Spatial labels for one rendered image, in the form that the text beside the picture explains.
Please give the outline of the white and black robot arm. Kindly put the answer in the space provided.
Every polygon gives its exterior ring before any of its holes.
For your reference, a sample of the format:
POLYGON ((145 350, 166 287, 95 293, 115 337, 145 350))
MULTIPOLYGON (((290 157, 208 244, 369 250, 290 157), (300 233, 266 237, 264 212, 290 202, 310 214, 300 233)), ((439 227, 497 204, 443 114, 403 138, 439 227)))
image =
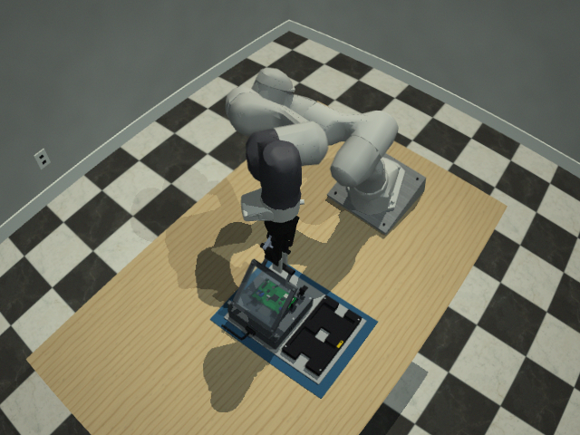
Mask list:
POLYGON ((250 136, 247 167, 262 187, 242 195, 244 220, 294 219, 305 203, 302 166, 319 165, 328 145, 341 141, 330 171, 348 188, 355 209, 368 216, 395 209, 405 170, 382 157, 397 135, 396 120, 386 111, 342 113, 291 92, 285 73, 265 68, 252 89, 240 86, 227 95, 226 114, 236 131, 250 136))

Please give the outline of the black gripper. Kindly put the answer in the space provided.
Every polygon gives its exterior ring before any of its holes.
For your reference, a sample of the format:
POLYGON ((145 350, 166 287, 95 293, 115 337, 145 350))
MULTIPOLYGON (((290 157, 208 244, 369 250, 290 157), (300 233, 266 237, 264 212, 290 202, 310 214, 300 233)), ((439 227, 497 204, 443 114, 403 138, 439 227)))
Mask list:
POLYGON ((266 258, 273 263, 273 269, 280 274, 283 272, 283 263, 287 265, 291 253, 289 247, 293 245, 298 220, 298 216, 284 223, 264 220, 267 241, 260 247, 264 249, 266 258))

